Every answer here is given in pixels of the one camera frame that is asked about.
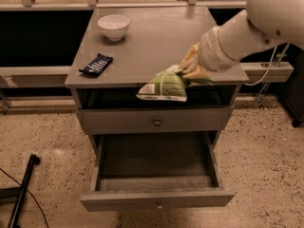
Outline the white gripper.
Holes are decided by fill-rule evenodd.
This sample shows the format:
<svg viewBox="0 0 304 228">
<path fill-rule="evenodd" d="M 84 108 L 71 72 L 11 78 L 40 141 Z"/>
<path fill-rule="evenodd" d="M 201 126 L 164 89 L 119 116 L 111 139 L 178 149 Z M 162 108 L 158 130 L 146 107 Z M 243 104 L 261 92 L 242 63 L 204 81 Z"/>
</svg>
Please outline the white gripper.
<svg viewBox="0 0 304 228">
<path fill-rule="evenodd" d="M 213 27 L 201 36 L 198 44 L 190 47 L 181 61 L 180 67 L 184 78 L 207 79 L 209 74 L 204 67 L 211 71 L 223 72 L 234 67 L 237 63 L 221 48 L 219 27 Z"/>
</svg>

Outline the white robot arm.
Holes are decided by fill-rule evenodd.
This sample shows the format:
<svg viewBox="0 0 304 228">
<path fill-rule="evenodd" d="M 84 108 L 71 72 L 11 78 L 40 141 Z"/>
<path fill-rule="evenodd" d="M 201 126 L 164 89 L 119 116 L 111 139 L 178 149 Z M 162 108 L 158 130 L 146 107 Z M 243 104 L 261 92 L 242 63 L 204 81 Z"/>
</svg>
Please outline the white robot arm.
<svg viewBox="0 0 304 228">
<path fill-rule="evenodd" d="M 304 0 L 247 0 L 245 9 L 202 34 L 180 63 L 181 73 L 195 79 L 223 72 L 284 43 L 304 48 Z"/>
</svg>

